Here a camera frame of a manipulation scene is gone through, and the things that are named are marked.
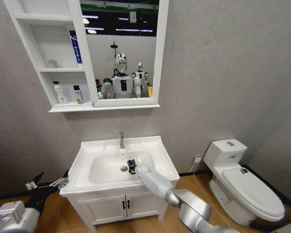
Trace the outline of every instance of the toilet lid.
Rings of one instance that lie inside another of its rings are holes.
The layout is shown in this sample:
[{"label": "toilet lid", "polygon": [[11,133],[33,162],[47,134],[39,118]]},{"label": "toilet lid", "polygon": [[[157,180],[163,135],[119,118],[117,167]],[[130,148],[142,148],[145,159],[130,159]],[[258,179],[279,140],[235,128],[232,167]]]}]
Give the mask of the toilet lid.
[{"label": "toilet lid", "polygon": [[283,216],[285,210],[279,197],[247,169],[226,170],[222,173],[222,176],[255,209],[267,215]]}]

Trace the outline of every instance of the ceiling light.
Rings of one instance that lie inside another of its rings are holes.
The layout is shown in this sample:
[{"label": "ceiling light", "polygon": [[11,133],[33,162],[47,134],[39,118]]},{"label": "ceiling light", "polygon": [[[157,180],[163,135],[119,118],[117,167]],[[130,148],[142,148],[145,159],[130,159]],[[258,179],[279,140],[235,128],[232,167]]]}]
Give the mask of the ceiling light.
[{"label": "ceiling light", "polygon": [[98,31],[103,31],[104,30],[104,28],[95,28],[95,27],[84,27],[85,29],[89,29],[89,30],[98,30]]},{"label": "ceiling light", "polygon": [[116,28],[116,31],[125,31],[125,32],[143,32],[143,33],[151,33],[153,30],[146,30],[146,29],[126,29],[126,28]]},{"label": "ceiling light", "polygon": [[83,18],[98,18],[98,16],[87,16],[87,15],[83,15]]},{"label": "ceiling light", "polygon": [[125,28],[116,28],[116,31],[125,31],[125,32],[138,32],[139,29],[125,29]]},{"label": "ceiling light", "polygon": [[96,32],[95,30],[92,30],[92,29],[87,30],[87,32],[88,32],[89,34],[97,34],[97,32]]},{"label": "ceiling light", "polygon": [[83,23],[84,23],[84,24],[89,24],[89,21],[88,21],[88,19],[86,19],[86,18],[83,18]]}]

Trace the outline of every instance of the faucet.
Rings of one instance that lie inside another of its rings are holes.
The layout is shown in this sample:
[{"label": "faucet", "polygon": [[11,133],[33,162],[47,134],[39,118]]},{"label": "faucet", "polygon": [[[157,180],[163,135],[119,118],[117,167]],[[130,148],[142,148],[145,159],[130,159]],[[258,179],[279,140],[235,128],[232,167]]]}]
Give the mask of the faucet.
[{"label": "faucet", "polygon": [[125,145],[124,145],[124,133],[121,131],[118,134],[120,136],[120,148],[121,149],[125,149]]}]

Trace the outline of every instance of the toilet tank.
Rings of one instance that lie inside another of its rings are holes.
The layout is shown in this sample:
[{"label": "toilet tank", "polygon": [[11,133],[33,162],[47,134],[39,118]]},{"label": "toilet tank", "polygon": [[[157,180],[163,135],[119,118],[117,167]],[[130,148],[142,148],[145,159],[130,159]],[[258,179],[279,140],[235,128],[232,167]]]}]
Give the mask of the toilet tank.
[{"label": "toilet tank", "polygon": [[205,164],[211,167],[232,166],[242,158],[247,147],[236,139],[212,142],[204,156]]}]

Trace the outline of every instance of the toilet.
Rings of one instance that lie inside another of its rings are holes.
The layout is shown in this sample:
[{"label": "toilet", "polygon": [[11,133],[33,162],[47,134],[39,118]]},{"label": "toilet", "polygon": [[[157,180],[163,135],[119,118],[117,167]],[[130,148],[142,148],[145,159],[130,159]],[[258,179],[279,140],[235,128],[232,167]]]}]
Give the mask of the toilet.
[{"label": "toilet", "polygon": [[247,147],[236,139],[212,142],[204,162],[213,172],[209,182],[213,194],[238,224],[247,226],[259,217],[279,221],[285,209],[279,197],[238,162]]}]

